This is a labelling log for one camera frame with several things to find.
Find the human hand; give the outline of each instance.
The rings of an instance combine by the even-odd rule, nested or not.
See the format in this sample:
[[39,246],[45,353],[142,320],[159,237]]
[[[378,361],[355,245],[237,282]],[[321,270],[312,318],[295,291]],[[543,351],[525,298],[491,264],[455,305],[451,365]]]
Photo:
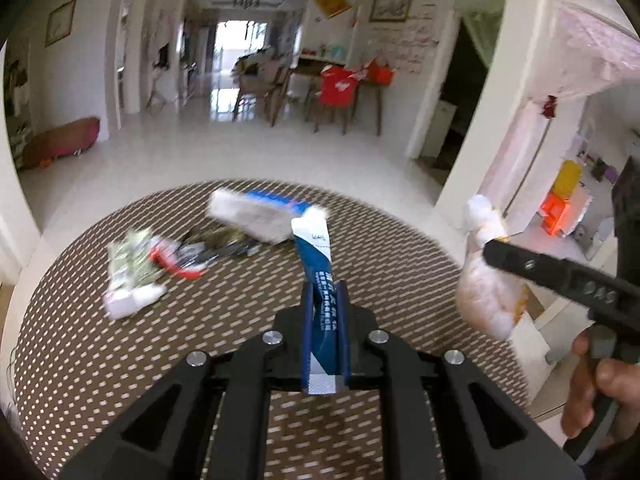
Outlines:
[[571,378],[569,399],[562,414],[562,430],[575,438],[593,420],[593,401],[598,391],[620,403],[620,411],[603,447],[630,438],[640,423],[640,368],[614,359],[602,359],[595,375],[590,369],[590,334],[582,332],[572,345],[580,361]]

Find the chandelier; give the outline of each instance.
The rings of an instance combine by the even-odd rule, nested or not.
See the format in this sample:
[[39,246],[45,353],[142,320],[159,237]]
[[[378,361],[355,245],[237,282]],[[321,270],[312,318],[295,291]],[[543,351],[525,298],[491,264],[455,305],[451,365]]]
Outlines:
[[234,0],[234,7],[243,9],[257,9],[260,7],[260,0]]

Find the brown patterned tablecloth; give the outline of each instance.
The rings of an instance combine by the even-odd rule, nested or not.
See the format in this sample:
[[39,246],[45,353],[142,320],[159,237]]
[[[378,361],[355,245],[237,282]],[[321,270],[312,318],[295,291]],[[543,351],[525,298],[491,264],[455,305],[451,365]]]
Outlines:
[[[17,346],[17,404],[26,443],[50,478],[189,350],[235,350],[268,329],[277,310],[297,304],[303,271],[285,243],[220,260],[199,280],[166,277],[168,294],[154,306],[126,320],[105,316],[107,243],[129,228],[179,238],[206,225],[217,187],[267,189],[329,208],[334,277],[347,280],[351,300],[417,349],[461,349],[524,405],[526,382],[513,352],[463,323],[454,304],[459,269],[423,234],[321,189],[208,182],[152,194],[107,216],[62,253],[34,292]],[[270,417],[266,477],[382,478],[378,394],[278,393]]]

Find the yellow object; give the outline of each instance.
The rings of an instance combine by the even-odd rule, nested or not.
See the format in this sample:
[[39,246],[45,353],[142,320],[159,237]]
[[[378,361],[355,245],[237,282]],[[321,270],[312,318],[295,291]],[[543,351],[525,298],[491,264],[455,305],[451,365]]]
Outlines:
[[578,182],[580,182],[581,174],[582,168],[577,162],[573,160],[564,161],[551,191],[562,200],[569,200]]

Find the green curtain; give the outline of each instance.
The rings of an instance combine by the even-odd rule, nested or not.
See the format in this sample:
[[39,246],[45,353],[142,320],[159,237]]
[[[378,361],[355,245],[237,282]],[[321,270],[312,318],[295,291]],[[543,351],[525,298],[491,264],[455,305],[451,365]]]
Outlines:
[[474,42],[480,59],[489,68],[494,59],[495,44],[498,42],[498,34],[500,34],[502,13],[463,12],[462,22]]

